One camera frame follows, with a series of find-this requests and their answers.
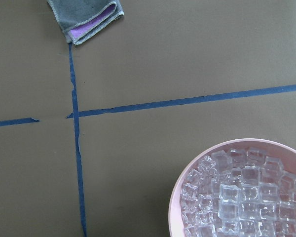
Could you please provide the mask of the grey folded cloth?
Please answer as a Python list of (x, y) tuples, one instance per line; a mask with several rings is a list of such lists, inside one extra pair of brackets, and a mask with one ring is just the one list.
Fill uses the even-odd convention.
[(124, 15), (118, 0), (48, 0), (67, 43), (81, 45)]

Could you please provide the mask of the pink bowl with ice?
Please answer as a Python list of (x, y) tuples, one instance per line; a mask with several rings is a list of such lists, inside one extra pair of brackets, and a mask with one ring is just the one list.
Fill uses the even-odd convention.
[(172, 191), (173, 237), (296, 237), (296, 150), (236, 139), (198, 155)]

